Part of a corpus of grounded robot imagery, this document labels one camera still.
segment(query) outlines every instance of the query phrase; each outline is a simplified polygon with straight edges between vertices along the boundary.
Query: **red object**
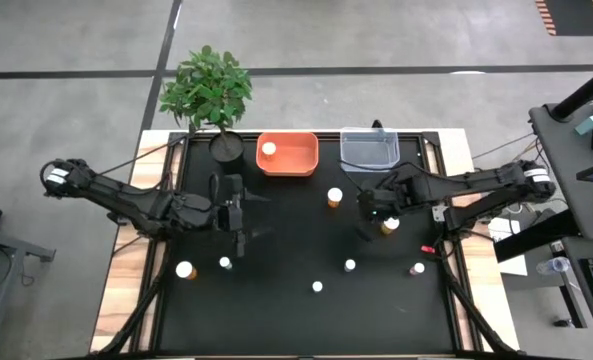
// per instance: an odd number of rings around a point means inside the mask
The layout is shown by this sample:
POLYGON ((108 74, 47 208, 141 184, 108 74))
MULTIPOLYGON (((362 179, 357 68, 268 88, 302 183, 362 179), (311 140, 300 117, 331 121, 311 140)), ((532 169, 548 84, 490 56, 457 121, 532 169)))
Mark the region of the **red object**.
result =
POLYGON ((435 254, 436 253, 436 249, 434 249, 431 246, 427 246, 427 245, 423 245, 420 247, 422 252, 428 253, 428 254, 435 254))
POLYGON ((313 133, 266 132, 258 137, 256 164, 267 176, 309 176, 318 166, 318 138, 313 133), (263 154, 263 144, 273 142, 276 152, 263 154))

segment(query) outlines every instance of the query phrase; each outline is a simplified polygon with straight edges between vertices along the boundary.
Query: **white bottle cap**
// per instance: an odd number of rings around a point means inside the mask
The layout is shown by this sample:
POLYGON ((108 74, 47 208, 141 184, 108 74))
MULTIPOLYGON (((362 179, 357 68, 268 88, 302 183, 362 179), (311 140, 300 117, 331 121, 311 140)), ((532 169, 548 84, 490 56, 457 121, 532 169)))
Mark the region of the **white bottle cap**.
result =
POLYGON ((331 188, 327 192, 327 198, 331 201, 340 201, 343 198, 343 192, 339 188, 331 188))
POLYGON ((181 261, 176 265, 176 275, 181 278, 187 278, 194 271, 194 267, 189 261, 181 261))
POLYGON ((220 258, 220 261, 218 261, 218 263, 220 264, 221 267, 229 267, 232 262, 229 261, 229 258, 227 256, 223 256, 222 258, 220 258))
POLYGON ((264 143, 261 150, 265 155, 274 155, 276 153, 276 144, 272 142, 264 143))
POLYGON ((347 269, 347 270, 356 269, 356 261, 354 261, 352 259, 345 261, 345 269, 347 269))
POLYGON ((320 292, 321 290, 323 290, 323 283, 320 281, 314 281, 314 283, 312 284, 312 289, 314 290, 314 292, 320 292))
POLYGON ((412 270, 416 274, 422 274, 423 272, 425 272, 425 265, 423 265, 423 263, 416 263, 416 264, 414 264, 414 267, 412 268, 412 270))
POLYGON ((385 222, 383 222, 383 225, 385 225, 385 227, 388 228, 389 230, 396 230, 396 229, 398 229, 398 225, 400 225, 400 220, 394 219, 394 218, 389 218, 389 219, 385 220, 385 222))

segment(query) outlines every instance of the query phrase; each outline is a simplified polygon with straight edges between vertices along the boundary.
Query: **potted plant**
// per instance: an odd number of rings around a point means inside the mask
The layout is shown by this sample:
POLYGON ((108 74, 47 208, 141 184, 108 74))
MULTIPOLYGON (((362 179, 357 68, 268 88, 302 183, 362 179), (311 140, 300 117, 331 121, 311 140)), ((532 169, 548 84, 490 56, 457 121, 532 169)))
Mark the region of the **potted plant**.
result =
POLYGON ((218 127, 220 133, 209 142, 209 152, 226 172, 239 172, 243 139, 227 129, 245 113, 244 99, 252 98, 249 74, 228 51, 221 58, 205 45, 190 55, 178 65, 176 80, 163 85, 160 111, 171 113, 178 126, 187 121, 190 136, 203 124, 218 127))

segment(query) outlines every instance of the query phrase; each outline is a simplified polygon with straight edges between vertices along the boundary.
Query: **gray floor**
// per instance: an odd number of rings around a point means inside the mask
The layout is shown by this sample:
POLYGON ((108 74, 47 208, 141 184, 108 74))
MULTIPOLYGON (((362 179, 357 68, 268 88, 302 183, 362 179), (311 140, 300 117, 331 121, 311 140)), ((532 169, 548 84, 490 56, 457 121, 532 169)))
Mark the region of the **gray floor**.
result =
MULTIPOLYGON (((0 71, 153 69, 171 4, 0 1, 0 71)), ((550 37, 531 0, 186 1, 168 68, 203 44, 232 51, 246 67, 593 64, 593 38, 550 37)), ((465 128, 476 155, 529 133, 530 107, 562 99, 590 76, 259 77, 239 127, 336 128, 378 118, 397 128, 465 128)), ((38 170, 56 157, 84 158, 98 170, 130 158, 150 84, 0 80, 1 229, 58 249, 48 266, 27 260, 36 283, 16 286, 0 359, 88 349, 116 228, 90 203, 44 198, 38 170)), ((175 126, 154 118, 155 129, 175 126)), ((498 166, 527 143, 475 163, 498 166)), ((523 350, 593 359, 593 329, 549 326, 564 313, 557 289, 508 297, 523 350)))

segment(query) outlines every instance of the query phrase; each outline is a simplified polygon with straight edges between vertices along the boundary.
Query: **blue object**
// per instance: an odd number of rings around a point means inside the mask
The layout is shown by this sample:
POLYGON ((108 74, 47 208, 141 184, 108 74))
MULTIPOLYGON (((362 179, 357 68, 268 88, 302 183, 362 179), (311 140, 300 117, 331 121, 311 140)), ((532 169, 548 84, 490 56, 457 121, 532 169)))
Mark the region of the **blue object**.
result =
POLYGON ((585 119, 582 123, 576 126, 578 135, 585 135, 593 130, 593 115, 585 119))

